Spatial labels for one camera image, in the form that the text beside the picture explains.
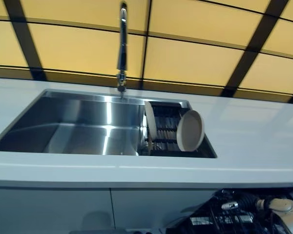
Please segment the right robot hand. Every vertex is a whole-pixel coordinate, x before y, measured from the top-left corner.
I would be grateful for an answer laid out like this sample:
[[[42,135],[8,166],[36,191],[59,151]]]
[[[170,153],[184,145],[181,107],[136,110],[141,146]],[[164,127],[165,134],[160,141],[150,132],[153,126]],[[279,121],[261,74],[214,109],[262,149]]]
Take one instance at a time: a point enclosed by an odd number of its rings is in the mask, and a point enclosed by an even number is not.
[[[252,194],[240,194],[232,201],[226,202],[221,205],[221,209],[224,211],[240,209],[243,211],[255,211],[258,197]]]

